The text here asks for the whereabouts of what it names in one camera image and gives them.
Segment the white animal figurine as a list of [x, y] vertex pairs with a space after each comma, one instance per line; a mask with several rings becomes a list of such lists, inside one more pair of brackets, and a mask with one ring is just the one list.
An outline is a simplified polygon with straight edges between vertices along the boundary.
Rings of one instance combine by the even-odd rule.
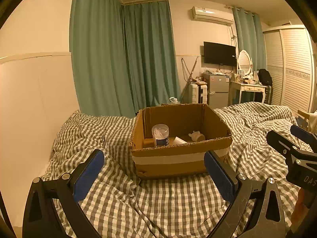
[[205, 141], [205, 135], [202, 134], [200, 131], [194, 131], [192, 133], [189, 133], [188, 136], [191, 138], [193, 142], [201, 142]]

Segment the clear cotton swab jar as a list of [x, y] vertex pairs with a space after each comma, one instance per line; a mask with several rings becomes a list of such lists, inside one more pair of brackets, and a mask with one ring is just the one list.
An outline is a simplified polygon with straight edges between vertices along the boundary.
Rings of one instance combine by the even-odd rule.
[[152, 136], [155, 147], [169, 145], [169, 127], [165, 124], [157, 124], [152, 127]]

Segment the white cream tube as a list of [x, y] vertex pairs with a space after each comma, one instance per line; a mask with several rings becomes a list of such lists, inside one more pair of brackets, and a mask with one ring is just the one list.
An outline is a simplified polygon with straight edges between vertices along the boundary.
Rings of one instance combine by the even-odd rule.
[[171, 145], [183, 145], [183, 144], [186, 144], [187, 142], [181, 138], [179, 138], [178, 136], [176, 137], [173, 137], [170, 141], [170, 144]]

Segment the white bottle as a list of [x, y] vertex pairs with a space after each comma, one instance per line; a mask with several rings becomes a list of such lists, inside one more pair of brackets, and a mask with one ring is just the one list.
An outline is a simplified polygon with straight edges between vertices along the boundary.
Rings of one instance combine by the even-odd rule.
[[153, 148], [153, 147], [155, 147], [154, 139], [153, 139], [153, 138], [144, 139], [144, 141], [143, 141], [143, 147], [144, 147], [144, 148]]

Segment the wooden chair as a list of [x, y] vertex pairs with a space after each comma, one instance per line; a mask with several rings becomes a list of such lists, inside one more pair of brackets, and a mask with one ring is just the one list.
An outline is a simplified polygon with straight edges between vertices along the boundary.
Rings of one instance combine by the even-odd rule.
[[299, 114], [299, 126], [303, 129], [316, 134], [317, 130], [317, 112], [314, 113], [307, 113], [302, 110], [298, 110], [297, 113]]

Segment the black backpack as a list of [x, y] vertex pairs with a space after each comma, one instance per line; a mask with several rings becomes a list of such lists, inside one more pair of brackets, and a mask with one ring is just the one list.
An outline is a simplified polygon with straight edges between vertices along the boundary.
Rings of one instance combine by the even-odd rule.
[[259, 82], [264, 86], [272, 86], [272, 77], [266, 69], [260, 69], [258, 71]]

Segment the grey checkered duvet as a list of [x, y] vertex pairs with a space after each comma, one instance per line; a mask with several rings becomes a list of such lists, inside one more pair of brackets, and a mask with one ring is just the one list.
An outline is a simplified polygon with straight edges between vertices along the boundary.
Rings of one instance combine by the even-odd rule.
[[[254, 180], [275, 179], [283, 203], [286, 226], [298, 199], [299, 187], [286, 180], [284, 158], [266, 142], [270, 130], [300, 149], [310, 146], [290, 132], [296, 120], [286, 106], [257, 102], [216, 110], [232, 133], [227, 162]], [[61, 127], [43, 180], [71, 173], [95, 150], [105, 162], [87, 197], [79, 204], [103, 237], [206, 237], [227, 208], [208, 174], [171, 179], [141, 180], [128, 143], [135, 120], [105, 117], [96, 132]]]

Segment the white dressing table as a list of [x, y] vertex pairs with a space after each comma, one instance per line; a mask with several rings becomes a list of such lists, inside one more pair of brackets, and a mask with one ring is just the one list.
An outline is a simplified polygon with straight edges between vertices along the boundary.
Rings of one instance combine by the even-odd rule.
[[238, 103], [241, 103], [242, 93], [253, 93], [253, 99], [255, 99], [255, 93], [262, 94], [261, 103], [263, 104], [266, 97], [266, 86], [259, 84], [245, 84], [236, 81], [230, 81], [229, 84], [229, 105], [233, 105], [233, 102], [237, 99]]

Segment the white louvred wardrobe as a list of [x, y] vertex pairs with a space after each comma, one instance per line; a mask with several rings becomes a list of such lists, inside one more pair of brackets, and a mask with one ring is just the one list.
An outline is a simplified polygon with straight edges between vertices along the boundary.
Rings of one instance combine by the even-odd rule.
[[272, 77], [272, 104], [287, 106], [293, 115], [310, 112], [314, 104], [315, 65], [312, 41], [304, 25], [263, 32], [266, 68]]

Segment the oval vanity mirror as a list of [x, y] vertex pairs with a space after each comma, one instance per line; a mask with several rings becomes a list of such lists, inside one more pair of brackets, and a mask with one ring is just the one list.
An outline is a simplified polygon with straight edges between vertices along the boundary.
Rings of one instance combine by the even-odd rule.
[[238, 56], [238, 74], [244, 72], [244, 75], [247, 76], [252, 72], [253, 61], [249, 53], [245, 50], [240, 51]]

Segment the checkered pillow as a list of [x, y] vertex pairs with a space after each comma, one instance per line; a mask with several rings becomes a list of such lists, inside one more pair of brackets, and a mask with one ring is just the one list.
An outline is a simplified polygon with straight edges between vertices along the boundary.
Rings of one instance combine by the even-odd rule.
[[75, 111], [63, 124], [63, 127], [70, 130], [85, 132], [96, 132], [102, 129], [105, 121], [104, 116], [92, 116]]

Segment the silver mini fridge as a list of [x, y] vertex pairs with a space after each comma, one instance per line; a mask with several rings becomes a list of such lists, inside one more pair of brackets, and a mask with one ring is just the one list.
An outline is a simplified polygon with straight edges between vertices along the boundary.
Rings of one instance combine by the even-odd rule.
[[228, 106], [229, 100], [229, 77], [227, 75], [202, 74], [208, 88], [207, 102], [211, 108], [222, 108]]

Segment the white suitcase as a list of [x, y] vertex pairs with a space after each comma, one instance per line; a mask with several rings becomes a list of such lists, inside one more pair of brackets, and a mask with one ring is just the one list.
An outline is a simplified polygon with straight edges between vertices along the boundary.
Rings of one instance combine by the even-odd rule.
[[191, 83], [188, 89], [188, 102], [190, 104], [207, 104], [207, 85]]

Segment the green curtain right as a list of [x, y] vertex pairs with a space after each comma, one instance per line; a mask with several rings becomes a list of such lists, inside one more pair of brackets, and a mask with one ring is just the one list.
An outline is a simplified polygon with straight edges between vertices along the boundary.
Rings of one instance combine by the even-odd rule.
[[258, 14], [243, 8], [232, 9], [239, 51], [245, 50], [253, 61], [253, 69], [267, 69], [262, 24]]

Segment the green curtain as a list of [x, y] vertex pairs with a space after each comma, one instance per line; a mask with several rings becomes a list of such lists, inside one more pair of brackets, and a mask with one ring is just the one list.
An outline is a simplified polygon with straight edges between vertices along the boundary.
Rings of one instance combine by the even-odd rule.
[[133, 118], [180, 97], [169, 2], [72, 0], [69, 46], [81, 112]]
[[262, 24], [258, 14], [243, 8], [232, 9], [239, 51], [245, 50], [253, 61], [253, 69], [267, 69]]

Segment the brown cardboard box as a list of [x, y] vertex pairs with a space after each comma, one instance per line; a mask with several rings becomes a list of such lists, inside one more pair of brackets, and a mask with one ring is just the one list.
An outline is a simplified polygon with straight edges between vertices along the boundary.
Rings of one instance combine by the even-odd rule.
[[147, 107], [137, 113], [129, 149], [141, 179], [205, 173], [204, 154], [224, 157], [229, 127], [207, 104]]

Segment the clear water jug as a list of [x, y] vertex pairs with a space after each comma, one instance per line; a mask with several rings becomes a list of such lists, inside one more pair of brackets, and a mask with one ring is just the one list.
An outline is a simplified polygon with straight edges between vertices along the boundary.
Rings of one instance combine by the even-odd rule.
[[170, 97], [169, 98], [170, 104], [179, 104], [179, 101], [177, 98], [175, 97]]

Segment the white air conditioner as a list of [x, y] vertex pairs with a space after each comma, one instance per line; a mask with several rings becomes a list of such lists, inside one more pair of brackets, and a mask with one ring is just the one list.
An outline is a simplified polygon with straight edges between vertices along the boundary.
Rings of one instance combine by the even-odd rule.
[[192, 7], [193, 20], [212, 22], [230, 26], [234, 23], [234, 16], [225, 11], [203, 7]]

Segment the green curtain left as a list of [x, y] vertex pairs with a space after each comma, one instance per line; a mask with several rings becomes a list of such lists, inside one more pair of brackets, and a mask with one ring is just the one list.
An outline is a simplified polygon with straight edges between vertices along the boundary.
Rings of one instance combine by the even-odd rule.
[[180, 97], [169, 2], [72, 0], [69, 46], [81, 112], [133, 118]]

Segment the black wall television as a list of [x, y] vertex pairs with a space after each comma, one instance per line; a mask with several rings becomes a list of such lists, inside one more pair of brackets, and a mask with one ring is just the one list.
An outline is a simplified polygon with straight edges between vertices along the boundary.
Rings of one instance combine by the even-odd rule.
[[236, 48], [215, 42], [204, 42], [204, 63], [236, 66]]

